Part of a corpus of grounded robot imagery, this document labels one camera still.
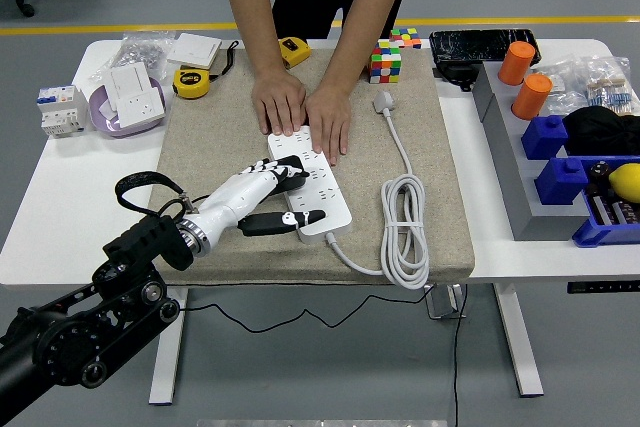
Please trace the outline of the person's left hand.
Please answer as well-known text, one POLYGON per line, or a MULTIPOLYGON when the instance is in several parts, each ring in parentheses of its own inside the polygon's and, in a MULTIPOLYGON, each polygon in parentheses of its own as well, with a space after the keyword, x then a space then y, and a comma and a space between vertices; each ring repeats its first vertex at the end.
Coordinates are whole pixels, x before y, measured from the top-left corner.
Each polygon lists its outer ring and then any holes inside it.
POLYGON ((349 143, 351 103, 346 91, 332 86, 318 87, 305 101, 312 149, 323 153, 330 166, 345 155, 349 143))

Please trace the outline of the person's right hand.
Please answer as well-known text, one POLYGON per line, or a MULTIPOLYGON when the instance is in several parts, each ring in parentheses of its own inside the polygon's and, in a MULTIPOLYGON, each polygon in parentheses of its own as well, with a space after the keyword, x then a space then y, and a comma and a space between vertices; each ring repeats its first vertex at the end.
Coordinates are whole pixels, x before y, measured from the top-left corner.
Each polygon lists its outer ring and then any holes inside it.
POLYGON ((284 68, 258 73, 252 101, 260 131, 286 136, 297 132, 306 118, 305 97, 304 85, 284 68))

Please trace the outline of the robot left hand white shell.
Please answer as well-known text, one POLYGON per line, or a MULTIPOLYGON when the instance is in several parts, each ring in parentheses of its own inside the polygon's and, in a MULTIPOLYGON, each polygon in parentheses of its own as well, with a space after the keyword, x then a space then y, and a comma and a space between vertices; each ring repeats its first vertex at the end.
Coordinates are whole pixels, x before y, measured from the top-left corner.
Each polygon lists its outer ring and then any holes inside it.
POLYGON ((196 257, 204 257, 216 247, 222 233, 239 228, 247 237, 293 232, 326 217, 322 210, 303 208, 256 214, 267 197, 302 187, 309 173, 300 158, 265 158, 231 176, 197 208, 177 223, 187 246, 196 257))

